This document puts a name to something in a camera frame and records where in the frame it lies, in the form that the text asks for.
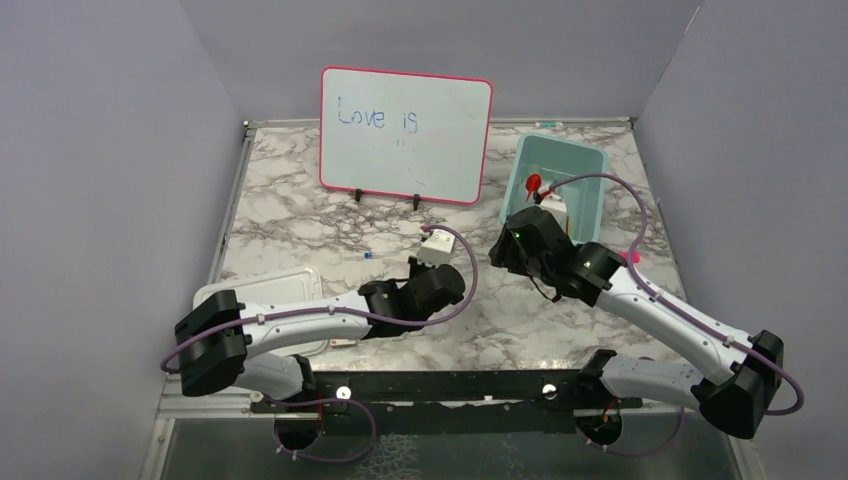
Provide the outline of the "red capped squeeze bottle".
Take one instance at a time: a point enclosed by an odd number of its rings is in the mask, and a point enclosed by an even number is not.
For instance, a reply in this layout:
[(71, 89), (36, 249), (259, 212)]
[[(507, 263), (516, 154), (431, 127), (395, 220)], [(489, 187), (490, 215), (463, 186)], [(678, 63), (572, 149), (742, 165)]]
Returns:
[(541, 188), (542, 179), (541, 176), (537, 173), (530, 174), (525, 182), (526, 189), (526, 201), (537, 202), (540, 198), (539, 190)]

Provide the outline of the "white plastic container lid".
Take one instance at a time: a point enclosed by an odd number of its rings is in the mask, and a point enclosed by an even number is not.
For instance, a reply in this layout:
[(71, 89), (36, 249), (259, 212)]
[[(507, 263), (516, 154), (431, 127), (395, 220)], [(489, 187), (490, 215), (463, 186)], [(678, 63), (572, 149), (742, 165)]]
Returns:
[(242, 303), (274, 306), (277, 310), (289, 308), (290, 304), (320, 300), (324, 297), (319, 270), (311, 265), (303, 265), (208, 284), (194, 294), (192, 306), (199, 306), (220, 290), (234, 290), (237, 299)]

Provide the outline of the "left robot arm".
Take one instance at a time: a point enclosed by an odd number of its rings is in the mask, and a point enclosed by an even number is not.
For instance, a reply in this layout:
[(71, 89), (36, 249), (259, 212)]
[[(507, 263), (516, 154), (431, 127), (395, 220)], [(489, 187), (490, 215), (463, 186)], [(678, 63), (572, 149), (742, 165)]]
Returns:
[(279, 356), (277, 350), (419, 331), (444, 308), (464, 308), (465, 290), (463, 276), (449, 264), (412, 264), (405, 279), (370, 281), (337, 297), (283, 307), (247, 304), (235, 290), (219, 290), (177, 323), (173, 371), (186, 397), (239, 387), (302, 410), (314, 397), (309, 361), (302, 353)]

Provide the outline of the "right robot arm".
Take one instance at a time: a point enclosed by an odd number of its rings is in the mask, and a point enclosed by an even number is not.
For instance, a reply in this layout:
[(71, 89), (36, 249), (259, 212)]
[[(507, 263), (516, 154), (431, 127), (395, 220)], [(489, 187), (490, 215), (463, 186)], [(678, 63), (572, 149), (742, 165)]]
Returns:
[(507, 220), (489, 258), (494, 267), (553, 288), (556, 300), (576, 299), (628, 321), (684, 359), (664, 363), (600, 349), (578, 373), (578, 400), (592, 407), (615, 398), (657, 400), (697, 410), (727, 435), (754, 437), (782, 383), (780, 337), (709, 317), (631, 273), (625, 258), (602, 244), (574, 244), (537, 206)]

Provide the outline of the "small white label card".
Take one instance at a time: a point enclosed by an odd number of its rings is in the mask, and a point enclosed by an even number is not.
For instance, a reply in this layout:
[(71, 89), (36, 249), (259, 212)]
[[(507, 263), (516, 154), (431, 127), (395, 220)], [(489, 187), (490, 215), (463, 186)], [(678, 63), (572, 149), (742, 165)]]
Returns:
[(329, 341), (329, 346), (331, 348), (349, 348), (356, 346), (358, 344), (357, 340), (351, 339), (331, 339)]

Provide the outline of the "pink highlighter marker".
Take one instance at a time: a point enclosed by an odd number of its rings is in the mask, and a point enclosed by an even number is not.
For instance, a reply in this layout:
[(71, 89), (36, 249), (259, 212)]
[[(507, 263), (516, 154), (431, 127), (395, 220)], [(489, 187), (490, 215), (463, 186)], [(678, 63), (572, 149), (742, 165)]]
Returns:
[(628, 264), (638, 264), (641, 261), (641, 254), (639, 251), (629, 252), (624, 251), (621, 253)]

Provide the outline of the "pink framed whiteboard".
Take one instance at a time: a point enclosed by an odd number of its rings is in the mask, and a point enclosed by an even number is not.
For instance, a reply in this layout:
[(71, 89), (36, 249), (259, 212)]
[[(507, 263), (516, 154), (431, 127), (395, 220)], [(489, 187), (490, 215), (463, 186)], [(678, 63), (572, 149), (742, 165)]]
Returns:
[(494, 89), (479, 78), (331, 66), (321, 75), (327, 189), (476, 203)]

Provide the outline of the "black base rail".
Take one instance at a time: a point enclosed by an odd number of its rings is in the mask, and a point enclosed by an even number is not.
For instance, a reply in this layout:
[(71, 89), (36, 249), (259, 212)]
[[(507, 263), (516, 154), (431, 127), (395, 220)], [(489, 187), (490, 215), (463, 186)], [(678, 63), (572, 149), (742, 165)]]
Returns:
[(291, 399), (262, 399), (255, 413), (300, 413), (332, 436), (573, 434), (575, 414), (641, 407), (616, 399), (579, 370), (325, 371)]

